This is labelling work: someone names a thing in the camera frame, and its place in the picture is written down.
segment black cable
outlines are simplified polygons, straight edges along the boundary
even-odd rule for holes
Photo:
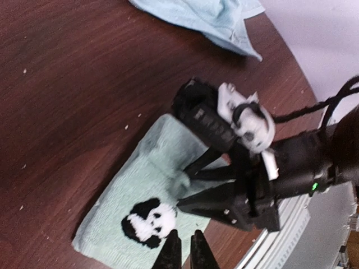
[[[325,101],[315,104],[314,106],[305,107],[303,109],[293,111],[292,113],[287,114],[287,115],[280,115],[280,116],[272,115],[273,120],[275,123],[285,123],[285,122],[289,122],[290,120],[304,116],[306,114],[316,112],[320,109],[325,108],[326,106],[329,106],[328,109],[326,110],[326,113],[324,115],[322,125],[321,125],[321,128],[325,128],[326,125],[328,125],[328,121],[329,121],[330,117],[332,116],[334,109],[337,107],[337,105],[340,103],[340,101],[349,95],[359,93],[359,87],[351,88],[357,83],[359,83],[359,76],[355,76],[355,77],[351,78],[350,80],[348,80],[343,85],[343,87],[339,90],[339,92],[336,94],[336,96],[332,96],[332,97],[326,99]]]

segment panda applique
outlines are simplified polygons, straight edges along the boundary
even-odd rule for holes
[[[173,206],[151,198],[137,203],[121,222],[125,236],[153,249],[176,227],[177,211]]]

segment wooden table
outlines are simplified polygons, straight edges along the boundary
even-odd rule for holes
[[[72,249],[74,232],[190,77],[257,91],[276,114],[315,102],[265,15],[247,21],[260,63],[124,0],[4,0],[0,10],[1,268],[105,268]],[[278,138],[319,118],[278,126]],[[211,222],[205,235],[232,269],[259,233]]]

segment folded towel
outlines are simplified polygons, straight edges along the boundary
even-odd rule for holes
[[[221,184],[190,182],[182,171],[206,149],[171,115],[160,117],[87,214],[73,247],[111,268],[146,269],[176,228],[185,261],[191,235],[209,219],[176,210],[177,200]],[[224,165],[219,159],[209,167]]]
[[[258,0],[130,0],[164,21],[202,32],[216,45],[262,60],[249,40],[244,19],[264,11]]]

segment green led indicator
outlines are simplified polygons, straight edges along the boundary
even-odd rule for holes
[[[315,182],[312,186],[312,191],[315,191],[318,186],[319,186],[319,184]]]

